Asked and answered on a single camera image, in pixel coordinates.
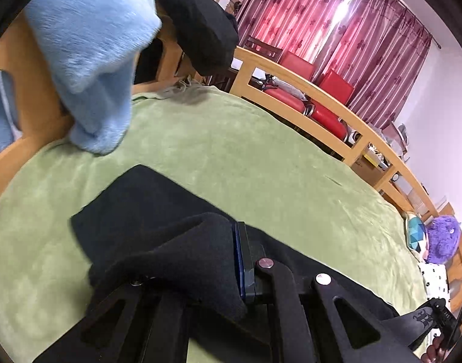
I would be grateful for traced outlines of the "person's right hand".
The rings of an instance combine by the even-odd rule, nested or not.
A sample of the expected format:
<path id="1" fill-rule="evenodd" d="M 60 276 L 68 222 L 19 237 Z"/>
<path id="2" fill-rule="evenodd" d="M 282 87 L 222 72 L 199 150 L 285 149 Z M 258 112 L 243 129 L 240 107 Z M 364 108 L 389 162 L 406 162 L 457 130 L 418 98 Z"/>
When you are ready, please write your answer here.
<path id="1" fill-rule="evenodd" d="M 448 353 L 447 350 L 441 348 L 443 340 L 443 335 L 434 337 L 432 344 L 426 348 L 426 352 L 420 357 L 422 363 L 441 363 L 444 360 Z"/>

